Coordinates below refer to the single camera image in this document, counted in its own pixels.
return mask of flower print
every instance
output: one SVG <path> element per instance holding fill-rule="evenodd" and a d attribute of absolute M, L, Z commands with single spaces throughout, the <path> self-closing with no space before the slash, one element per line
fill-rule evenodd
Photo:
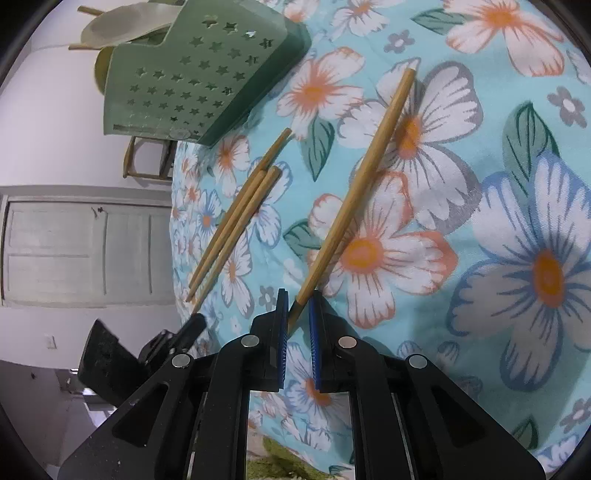
<path fill-rule="evenodd" d="M 319 3 L 320 0 L 292 0 L 283 8 L 283 16 L 295 23 L 305 22 L 314 15 Z"/>
<path fill-rule="evenodd" d="M 170 216 L 173 220 L 180 223 L 185 223 L 189 215 L 185 198 L 186 191 L 184 189 L 178 189 L 176 192 L 173 192 L 173 209 Z"/>
<path fill-rule="evenodd" d="M 577 425 L 585 423 L 591 416 L 591 397 L 587 401 L 578 399 L 573 405 L 573 411 L 560 420 L 560 426 L 564 427 L 564 433 L 570 432 Z"/>
<path fill-rule="evenodd" d="M 273 296 L 273 287 L 263 287 L 261 285 L 261 296 L 259 297 L 259 305 L 265 307 L 265 310 L 270 312 L 277 304 L 277 297 Z"/>
<path fill-rule="evenodd" d="M 192 223 L 195 224 L 197 234 L 204 246 L 211 241 L 213 234 L 216 232 L 215 220 L 221 213 L 222 202 L 217 196 L 217 192 L 215 190 L 201 192 L 199 202 L 197 202 L 193 211 Z"/>
<path fill-rule="evenodd" d="M 296 265 L 293 258 L 286 258 L 283 261 L 283 284 L 288 287 L 300 288 L 304 280 L 304 273 Z"/>
<path fill-rule="evenodd" d="M 251 164 L 247 176 L 252 173 L 259 161 L 260 158 L 257 158 Z M 281 169 L 281 177 L 275 182 L 246 227 L 249 239 L 256 232 L 259 241 L 269 248 L 274 248 L 281 238 L 281 216 L 273 205 L 283 196 L 293 179 L 291 168 L 286 162 L 277 162 L 275 166 Z"/>
<path fill-rule="evenodd" d="M 552 473 L 558 470 L 574 452 L 578 443 L 579 437 L 577 435 L 571 435 L 542 450 L 536 458 L 542 464 L 544 472 Z"/>
<path fill-rule="evenodd" d="M 442 372 L 449 372 L 460 356 L 460 346 L 457 342 L 443 342 L 437 347 L 436 365 Z"/>
<path fill-rule="evenodd" d="M 443 8 L 472 17 L 447 33 L 451 48 L 476 53 L 501 31 L 511 64 L 522 75 L 561 75 L 564 71 L 564 57 L 552 43 L 564 41 L 562 33 L 521 10 L 516 0 L 444 0 Z"/>
<path fill-rule="evenodd" d="M 587 62 L 587 59 L 578 51 L 567 50 L 566 54 L 573 63 L 579 81 L 585 85 L 591 85 L 591 66 Z"/>
<path fill-rule="evenodd" d="M 336 30 L 331 35 L 331 40 L 339 38 L 347 27 L 353 35 L 358 37 L 382 30 L 390 20 L 376 10 L 393 7 L 402 1 L 404 0 L 349 0 L 346 7 L 339 8 L 335 12 L 331 25 L 336 27 Z"/>
<path fill-rule="evenodd" d="M 556 93 L 548 95 L 548 101 L 552 105 L 560 107 L 560 119 L 565 125 L 571 127 L 574 122 L 578 126 L 587 127 L 587 120 L 581 112 L 584 112 L 585 106 L 578 98 L 573 98 L 570 92 L 564 87 L 558 87 Z"/>
<path fill-rule="evenodd" d="M 295 342 L 287 344 L 287 369 L 293 380 L 285 389 L 285 400 L 294 412 L 306 416 L 306 423 L 310 426 L 310 432 L 306 435 L 311 441 L 313 439 L 318 445 L 323 445 L 324 435 L 330 436 L 329 429 L 340 425 L 350 427 L 347 395 L 320 393 L 314 388 L 312 365 Z"/>
<path fill-rule="evenodd" d="M 362 100 L 363 89 L 338 83 L 363 68 L 365 58 L 348 47 L 337 48 L 319 60 L 308 59 L 290 80 L 290 90 L 277 102 L 277 115 L 294 115 L 291 129 L 305 138 L 318 114 L 325 120 L 341 117 Z"/>
<path fill-rule="evenodd" d="M 262 425 L 262 413 L 260 410 L 250 410 L 248 412 L 248 428 L 256 430 Z"/>
<path fill-rule="evenodd" d="M 438 290 L 457 265 L 457 256 L 439 232 L 399 233 L 412 217 L 407 178 L 395 172 L 378 176 L 365 210 L 351 222 L 337 247 L 324 294 L 333 297 L 347 280 L 349 318 L 373 328 L 394 316 L 393 284 L 415 295 Z M 319 197 L 308 217 L 310 229 L 324 240 L 342 201 Z M 312 263 L 318 250 L 309 250 Z"/>
<path fill-rule="evenodd" d="M 388 42 L 384 46 L 384 52 L 402 53 L 407 46 L 414 44 L 414 38 L 408 36 L 408 30 L 404 30 L 399 34 L 393 33 L 389 35 Z"/>
<path fill-rule="evenodd" d="M 234 168 L 242 171 L 248 169 L 249 151 L 248 139 L 244 135 L 231 133 L 219 143 L 215 154 L 213 175 L 216 183 L 222 182 L 222 193 L 226 197 L 232 197 L 236 192 Z"/>
<path fill-rule="evenodd" d="M 412 340 L 405 340 L 396 350 L 396 356 L 398 358 L 402 358 L 403 360 L 411 355 L 414 355 L 415 353 L 423 353 L 423 349 Z"/>
<path fill-rule="evenodd" d="M 366 100 L 339 121 L 338 140 L 345 147 L 369 146 L 406 68 L 420 59 L 394 65 L 376 85 L 378 100 Z M 470 167 L 443 144 L 463 138 L 482 123 L 482 107 L 473 77 L 461 63 L 435 67 L 423 84 L 415 82 L 382 164 L 408 179 L 414 217 L 444 235 L 464 224 L 481 192 Z"/>
<path fill-rule="evenodd" d="M 242 325 L 240 325 L 236 316 L 230 317 L 230 330 L 236 336 L 242 335 Z"/>
<path fill-rule="evenodd" d="M 521 391 L 548 380 L 565 334 L 591 349 L 591 193 L 549 152 L 539 156 L 529 189 L 524 214 L 506 173 L 485 180 L 472 227 L 488 260 L 464 274 L 447 314 L 455 335 L 511 329 L 501 378 Z"/>
<path fill-rule="evenodd" d="M 234 300 L 244 318 L 250 317 L 255 308 L 251 291 L 242 279 L 251 271 L 251 253 L 248 249 L 246 233 L 243 233 L 224 264 L 220 277 L 222 279 L 222 299 L 224 304 L 229 307 L 232 300 Z"/>

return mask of metal screw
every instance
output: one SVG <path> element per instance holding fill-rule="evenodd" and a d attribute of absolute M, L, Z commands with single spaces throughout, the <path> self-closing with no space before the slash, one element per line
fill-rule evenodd
<path fill-rule="evenodd" d="M 185 368 L 191 363 L 191 356 L 186 353 L 180 353 L 173 358 L 173 367 Z"/>
<path fill-rule="evenodd" d="M 339 345 L 343 348 L 353 348 L 357 345 L 357 340 L 349 336 L 341 337 L 339 338 Z"/>
<path fill-rule="evenodd" d="M 245 335 L 240 340 L 243 346 L 257 346 L 259 342 L 259 338 L 256 335 Z"/>
<path fill-rule="evenodd" d="M 411 355 L 408 363 L 413 368 L 425 368 L 427 366 L 427 359 L 422 355 Z"/>

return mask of wooden chopstick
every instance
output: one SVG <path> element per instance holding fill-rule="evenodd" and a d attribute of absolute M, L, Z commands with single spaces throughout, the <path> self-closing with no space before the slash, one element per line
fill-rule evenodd
<path fill-rule="evenodd" d="M 216 238 L 214 235 L 214 237 L 209 242 L 209 245 L 212 245 L 212 248 L 206 249 L 205 253 L 202 255 L 201 259 L 204 260 L 203 265 L 201 269 L 198 268 L 198 270 L 196 270 L 193 274 L 193 278 L 191 279 L 193 283 L 190 284 L 191 286 L 189 287 L 189 293 L 187 294 L 187 299 L 185 301 L 191 301 L 195 296 L 195 292 L 199 288 L 199 284 L 203 281 L 203 279 L 207 275 L 207 272 L 209 271 L 209 268 L 212 266 L 213 262 L 222 250 L 224 243 L 226 242 L 226 238 L 232 232 L 232 229 L 234 228 L 237 221 L 240 219 L 242 213 L 248 206 L 248 202 L 253 197 L 256 190 L 265 178 L 265 172 L 259 171 L 256 173 L 256 175 L 251 177 L 252 181 L 247 185 L 246 188 L 243 188 L 241 190 L 241 193 L 244 192 L 244 195 L 242 196 L 242 201 L 240 202 L 240 204 L 236 206 L 236 208 L 234 208 L 232 214 L 230 215 L 230 219 L 226 222 L 225 225 L 220 225 L 219 227 L 217 227 L 216 233 L 223 231 L 223 234 L 219 235 L 219 238 L 215 243 L 214 241 L 216 240 Z"/>
<path fill-rule="evenodd" d="M 275 140 L 271 148 L 269 148 L 269 150 L 267 151 L 267 153 L 265 153 L 259 164 L 254 168 L 252 173 L 246 179 L 246 182 L 244 182 L 244 185 L 240 189 L 240 192 L 236 196 L 236 199 L 232 202 L 230 208 L 224 214 L 222 223 L 220 223 L 220 225 L 217 227 L 217 230 L 213 234 L 212 239 L 209 241 L 207 248 L 205 249 L 205 252 L 201 256 L 201 260 L 199 261 L 199 264 L 197 265 L 197 268 L 193 273 L 191 281 L 189 282 L 190 290 L 189 294 L 187 295 L 186 301 L 191 301 L 191 299 L 195 295 L 197 287 L 207 274 L 209 268 L 212 266 L 217 254 L 222 249 L 223 239 L 228 236 L 230 231 L 232 231 L 234 223 L 236 222 L 236 220 L 238 220 L 240 213 L 242 212 L 242 210 L 244 210 L 244 208 L 246 208 L 248 201 L 254 194 L 255 190 L 250 191 L 249 188 L 252 182 L 255 180 L 255 177 L 258 175 L 259 172 L 267 170 L 271 162 L 273 162 L 273 159 L 279 153 L 279 150 L 285 143 L 287 137 L 289 137 L 290 135 L 291 130 L 289 128 L 286 128 L 285 130 L 283 130 L 283 132 L 281 132 L 281 135 L 279 135 L 277 140 Z M 237 215 L 234 215 L 235 210 L 237 208 L 239 209 L 239 212 Z"/>
<path fill-rule="evenodd" d="M 300 317 L 304 306 L 320 281 L 320 277 L 326 270 L 326 267 L 328 267 L 330 260 L 335 254 L 336 248 L 343 239 L 345 230 L 350 225 L 362 197 L 372 184 L 375 173 L 378 171 L 379 162 L 386 152 L 386 148 L 402 113 L 404 103 L 406 102 L 410 89 L 413 86 L 415 75 L 416 72 L 413 69 L 407 69 L 402 74 L 402 78 L 392 97 L 390 106 L 386 110 L 384 118 L 369 145 L 359 170 L 355 174 L 355 178 L 345 196 L 343 205 L 341 205 L 339 213 L 330 227 L 326 239 L 322 243 L 318 256 L 310 267 L 308 276 L 291 306 L 287 320 L 289 335 L 294 330 L 297 319 Z"/>
<path fill-rule="evenodd" d="M 209 278 L 205 282 L 205 285 L 199 292 L 197 296 L 197 300 L 195 302 L 195 306 L 193 307 L 193 313 L 196 313 L 201 308 L 205 297 L 214 286 L 215 282 L 217 281 L 217 276 L 222 271 L 223 266 L 226 264 L 226 261 L 230 257 L 232 250 L 238 243 L 238 239 L 242 235 L 242 232 L 246 228 L 248 222 L 251 220 L 252 216 L 256 212 L 256 209 L 259 208 L 263 199 L 267 196 L 267 194 L 273 188 L 273 185 L 277 181 L 277 179 L 281 176 L 281 169 L 279 167 L 271 167 L 269 171 L 266 173 L 265 178 L 256 189 L 255 194 L 252 196 L 248 205 L 242 212 L 241 217 L 238 219 L 232 233 L 228 237 L 228 239 L 224 242 L 222 251 L 217 256 L 216 262 L 213 264 L 212 272 L 209 275 Z"/>
<path fill-rule="evenodd" d="M 97 8 L 92 8 L 92 7 L 86 7 L 84 5 L 79 6 L 77 10 L 80 13 L 89 14 L 89 15 L 92 15 L 93 17 L 98 17 L 99 15 L 102 15 L 103 13 L 105 13 L 103 10 L 99 10 Z"/>

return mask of white wall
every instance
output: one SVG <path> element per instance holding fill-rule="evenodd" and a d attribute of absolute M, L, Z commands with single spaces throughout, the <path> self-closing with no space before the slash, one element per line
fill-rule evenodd
<path fill-rule="evenodd" d="M 99 9 L 132 3 L 98 0 Z M 96 51 L 68 51 L 91 16 L 79 1 L 63 0 L 30 39 L 28 56 L 0 95 L 0 189 L 20 185 L 77 185 L 170 190 L 169 183 L 122 177 L 129 137 L 103 135 L 103 96 L 94 80 Z M 138 171 L 158 173 L 161 142 L 136 155 Z"/>
<path fill-rule="evenodd" d="M 0 307 L 0 360 L 46 368 L 77 368 L 86 337 L 101 319 L 134 355 L 162 329 L 176 332 L 180 318 L 174 305 L 52 309 Z M 46 335 L 57 349 L 46 347 Z"/>

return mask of green plastic basket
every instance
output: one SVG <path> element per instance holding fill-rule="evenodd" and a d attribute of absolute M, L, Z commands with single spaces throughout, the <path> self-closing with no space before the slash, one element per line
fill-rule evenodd
<path fill-rule="evenodd" d="M 162 43 L 114 49 L 105 133 L 213 145 L 309 47 L 303 25 L 256 0 L 187 0 Z"/>

